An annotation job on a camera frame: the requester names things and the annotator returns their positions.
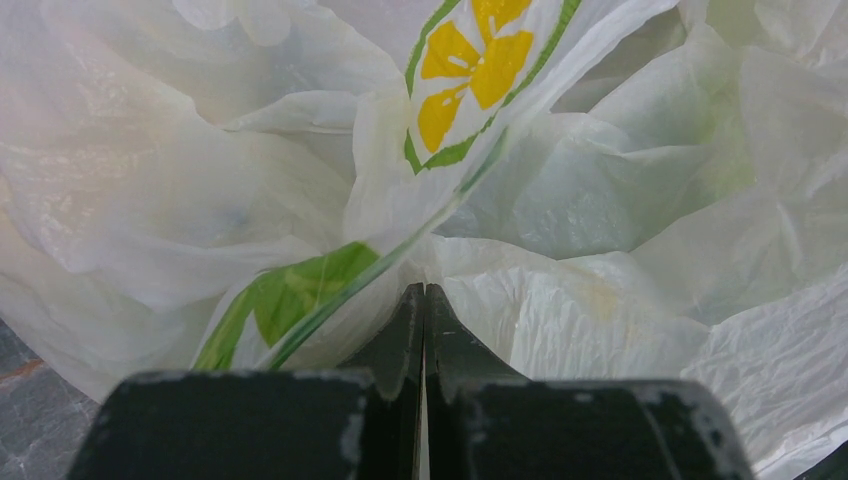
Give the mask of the white plastic bag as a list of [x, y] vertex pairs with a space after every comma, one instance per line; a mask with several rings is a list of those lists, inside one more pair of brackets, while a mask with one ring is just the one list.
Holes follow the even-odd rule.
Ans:
[[843, 1], [5, 1], [1, 316], [102, 401], [296, 369], [407, 282], [533, 379], [847, 440]]

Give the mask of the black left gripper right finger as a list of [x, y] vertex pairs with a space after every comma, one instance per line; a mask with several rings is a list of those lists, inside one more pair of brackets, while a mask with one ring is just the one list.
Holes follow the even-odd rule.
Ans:
[[531, 380], [426, 288], [434, 479], [749, 479], [728, 414], [681, 380]]

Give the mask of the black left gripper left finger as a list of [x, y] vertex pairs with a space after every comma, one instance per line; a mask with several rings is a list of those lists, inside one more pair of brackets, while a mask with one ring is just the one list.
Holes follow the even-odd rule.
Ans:
[[414, 479], [425, 289], [338, 367], [158, 371], [120, 383], [72, 479]]

